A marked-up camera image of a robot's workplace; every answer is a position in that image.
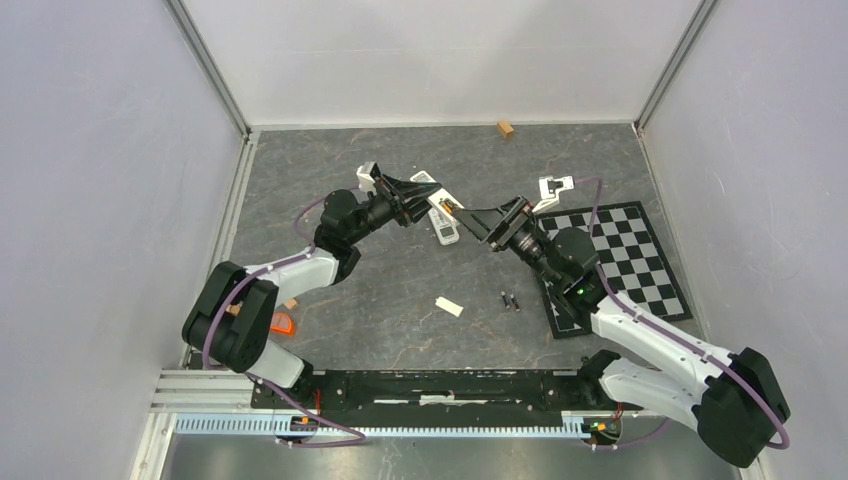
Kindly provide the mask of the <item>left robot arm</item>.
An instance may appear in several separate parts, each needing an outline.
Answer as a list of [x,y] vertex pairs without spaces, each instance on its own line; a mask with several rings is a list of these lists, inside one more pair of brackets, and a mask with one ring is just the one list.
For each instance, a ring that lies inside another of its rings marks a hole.
[[249,374],[276,385],[290,407],[306,405],[314,394],[312,365],[273,342],[272,316],[285,301],[346,279],[361,258],[357,243],[389,222],[406,227],[426,217],[438,182],[398,180],[363,173],[366,194],[350,189],[329,193],[308,246],[272,262],[240,266],[217,264],[183,324],[181,337],[199,350],[203,363]]

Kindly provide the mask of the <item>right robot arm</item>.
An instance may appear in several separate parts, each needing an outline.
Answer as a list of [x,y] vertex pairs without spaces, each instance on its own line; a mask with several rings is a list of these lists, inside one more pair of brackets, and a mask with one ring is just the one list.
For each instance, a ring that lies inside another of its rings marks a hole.
[[550,236],[522,196],[491,209],[465,209],[450,200],[440,205],[492,251],[511,250],[548,282],[558,313],[649,362],[641,367],[613,352],[594,355],[577,382],[585,405],[615,401],[658,413],[740,468],[766,448],[790,447],[785,424],[791,412],[768,359],[752,348],[734,353],[698,339],[614,290],[599,264],[592,227]]

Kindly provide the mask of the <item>white battery cover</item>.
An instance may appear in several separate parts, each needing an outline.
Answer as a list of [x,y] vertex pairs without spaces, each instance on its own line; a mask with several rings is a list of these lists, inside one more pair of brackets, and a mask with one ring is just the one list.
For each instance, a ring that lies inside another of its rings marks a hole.
[[454,317],[459,317],[464,310],[463,306],[461,306],[461,305],[459,305],[459,304],[457,304],[457,303],[455,303],[455,302],[453,302],[453,301],[451,301],[451,300],[449,300],[449,299],[447,299],[443,296],[440,296],[435,300],[435,306],[438,307],[441,310],[444,310],[445,312],[449,313],[450,315],[453,315]]

